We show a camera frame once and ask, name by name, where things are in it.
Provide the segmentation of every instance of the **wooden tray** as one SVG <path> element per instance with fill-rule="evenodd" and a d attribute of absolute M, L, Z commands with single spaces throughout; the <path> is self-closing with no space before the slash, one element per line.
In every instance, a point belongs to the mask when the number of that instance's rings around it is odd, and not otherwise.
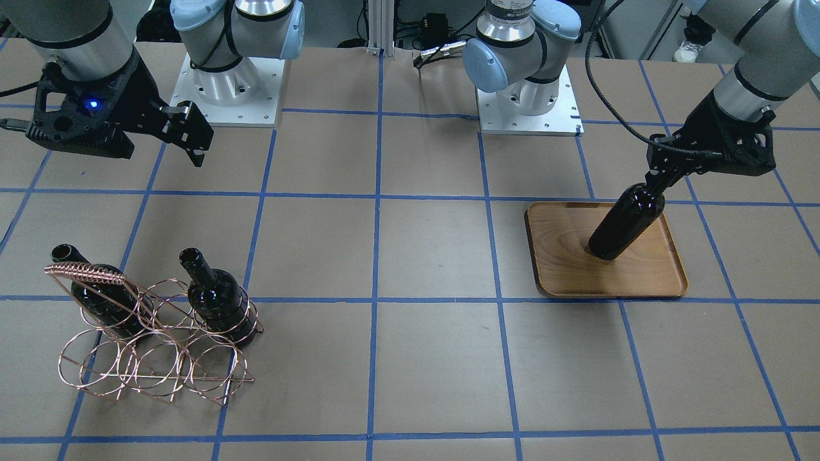
<path fill-rule="evenodd" d="M 538 202 L 525 214 L 535 280 L 549 296 L 680 297 L 689 288 L 663 215 L 614 261 L 587 240 L 612 203 Z"/>

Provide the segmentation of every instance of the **wire bottle holder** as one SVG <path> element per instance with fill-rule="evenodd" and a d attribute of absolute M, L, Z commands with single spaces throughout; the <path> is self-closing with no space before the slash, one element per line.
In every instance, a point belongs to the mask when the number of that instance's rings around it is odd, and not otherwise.
<path fill-rule="evenodd" d="M 167 279 L 143 288 L 123 274 L 85 262 L 58 262 L 47 266 L 45 273 L 80 306 L 83 321 L 91 326 L 74 335 L 60 352 L 57 371 L 68 386 L 115 401 L 124 390 L 132 390 L 167 404 L 187 389 L 222 406 L 242 384 L 254 381 L 245 355 L 236 346 L 254 332 L 264 332 L 247 293 L 244 312 L 246 319 L 253 315 L 253 329 L 233 342 L 226 335 L 244 322 L 227 331 L 209 331 L 187 302 L 183 301 L 187 308 L 175 304 L 188 294 L 183 281 Z M 114 325 L 99 324 L 61 279 L 83 286 L 130 315 Z M 90 284 L 125 287 L 136 304 L 125 306 Z M 120 338 L 112 328 L 131 316 L 144 330 Z"/>

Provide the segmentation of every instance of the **dark glass bottle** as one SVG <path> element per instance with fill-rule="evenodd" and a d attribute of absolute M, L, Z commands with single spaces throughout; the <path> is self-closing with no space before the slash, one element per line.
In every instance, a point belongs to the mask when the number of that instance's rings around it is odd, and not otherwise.
<path fill-rule="evenodd" d="M 606 261 L 620 256 L 663 212 L 666 200 L 646 184 L 625 190 L 590 237 L 592 254 Z"/>
<path fill-rule="evenodd" d="M 52 261 L 89 262 L 74 246 L 69 244 L 61 244 L 54 247 L 52 250 Z M 108 264 L 94 264 L 93 266 L 105 268 L 117 274 L 122 273 L 116 267 Z M 99 283 L 88 283 L 86 285 L 127 308 L 141 309 L 137 306 L 137 301 L 134 296 L 132 296 L 124 286 Z M 80 301 L 80 304 L 96 317 L 102 325 L 108 327 L 109 330 L 113 331 L 115 335 L 123 340 L 130 340 L 146 331 L 133 311 L 123 309 L 77 282 L 71 282 L 71 294 L 73 294 L 74 297 Z"/>
<path fill-rule="evenodd" d="M 191 276 L 188 302 L 205 321 L 210 332 L 219 333 L 238 347 L 249 345 L 256 335 L 256 317 L 248 310 L 248 296 L 234 276 L 211 269 L 196 248 L 182 250 L 180 264 Z"/>

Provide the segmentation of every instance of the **white shoe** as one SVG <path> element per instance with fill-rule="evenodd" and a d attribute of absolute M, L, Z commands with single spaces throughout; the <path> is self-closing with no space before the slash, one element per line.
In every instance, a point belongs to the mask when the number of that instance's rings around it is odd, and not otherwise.
<path fill-rule="evenodd" d="M 672 56 L 672 60 L 675 62 L 695 62 L 698 60 L 700 50 L 703 48 L 703 45 L 698 45 L 696 43 L 687 42 L 684 40 L 683 43 L 681 43 L 681 47 L 675 51 L 675 55 Z"/>

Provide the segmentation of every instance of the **black cable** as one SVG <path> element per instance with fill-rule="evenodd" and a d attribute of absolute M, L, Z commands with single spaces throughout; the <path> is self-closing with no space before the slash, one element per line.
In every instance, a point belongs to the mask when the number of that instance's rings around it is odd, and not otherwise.
<path fill-rule="evenodd" d="M 208 61 L 211 60 L 214 53 L 216 53 L 216 49 L 219 48 L 219 45 L 222 43 L 222 40 L 225 39 L 225 35 L 228 33 L 228 28 L 230 27 L 230 13 L 233 11 L 234 4 L 232 2 L 228 2 L 225 4 L 225 24 L 222 25 L 222 31 L 219 33 L 219 38 L 216 39 L 216 43 L 213 44 L 213 48 L 211 51 L 205 56 L 204 61 L 200 64 L 194 63 L 191 61 L 191 69 L 199 69 L 200 67 L 205 67 Z"/>
<path fill-rule="evenodd" d="M 615 11 L 615 8 L 618 8 L 623 2 L 624 0 L 617 0 L 615 3 L 613 3 L 613 5 L 594 23 L 590 31 L 590 41 L 586 44 L 586 51 L 584 52 L 584 67 L 586 68 L 586 76 L 590 79 L 592 89 L 595 91 L 595 94 L 598 95 L 598 98 L 601 100 L 601 103 L 604 103 L 604 106 L 606 106 L 606 108 L 615 116 L 615 119 L 618 120 L 618 122 L 620 122 L 621 125 L 623 125 L 623 127 L 630 132 L 630 134 L 635 136 L 637 139 L 640 139 L 644 143 L 649 144 L 655 148 L 659 148 L 661 150 L 674 152 L 681 155 L 697 157 L 714 157 L 716 153 L 712 151 L 675 148 L 672 146 L 668 146 L 666 144 L 657 143 L 647 138 L 646 136 L 643 136 L 635 128 L 633 128 L 632 125 L 630 125 L 629 122 L 627 122 L 626 119 L 624 119 L 623 116 L 621 116 L 621 114 L 619 114 L 617 110 L 615 110 L 615 107 L 612 105 L 612 103 L 609 102 L 609 100 L 607 100 L 604 96 L 604 92 L 601 91 L 601 88 L 598 86 L 598 83 L 595 82 L 595 78 L 592 76 L 592 67 L 590 66 L 590 53 L 592 51 L 593 42 L 592 38 L 600 32 L 601 25 L 607 20 L 609 15 L 611 15 L 612 12 Z"/>
<path fill-rule="evenodd" d="M 472 23 L 473 23 L 473 21 L 475 21 L 476 19 L 478 19 L 478 16 L 481 16 L 481 14 L 484 12 L 484 10 L 485 10 L 485 9 L 486 9 L 486 7 L 481 7 L 481 9 L 480 9 L 480 10 L 476 13 L 476 15 L 475 15 L 475 16 L 473 16 L 473 17 L 472 17 L 472 19 L 470 19 L 470 20 L 469 20 L 469 21 L 468 21 L 465 25 L 462 25 L 462 26 L 461 26 L 461 27 L 459 27 L 459 28 L 458 28 L 455 32 L 453 32 L 453 35 L 457 35 L 457 36 L 458 36 L 458 34 L 460 34 L 460 33 L 461 33 L 463 30 L 465 30 L 465 29 L 466 29 L 466 28 L 467 28 L 470 24 L 472 24 Z M 422 68 L 422 67 L 424 67 L 425 65 L 430 64 L 431 62 L 434 62 L 434 60 L 433 60 L 433 56 L 435 56 L 435 55 L 436 55 L 439 51 L 441 51 L 441 48 L 443 48 L 445 44 L 446 44 L 446 43 L 442 43 L 441 45 L 439 45 L 439 47 L 438 47 L 438 48 L 436 48 L 436 49 L 435 49 L 435 51 L 434 51 L 434 52 L 433 52 L 433 53 L 432 53 L 432 54 L 431 54 L 431 55 L 430 55 L 430 56 L 429 56 L 426 60 L 422 61 L 422 62 L 421 62 L 421 64 L 419 64 L 419 67 L 417 67 L 417 69 L 420 71 L 420 70 L 421 70 L 421 68 Z"/>
<path fill-rule="evenodd" d="M 6 96 L 22 93 L 33 88 L 37 88 L 37 82 L 31 82 L 29 84 L 24 84 L 23 86 L 18 86 L 17 88 L 7 89 L 6 91 L 0 91 L 0 98 L 5 98 Z"/>

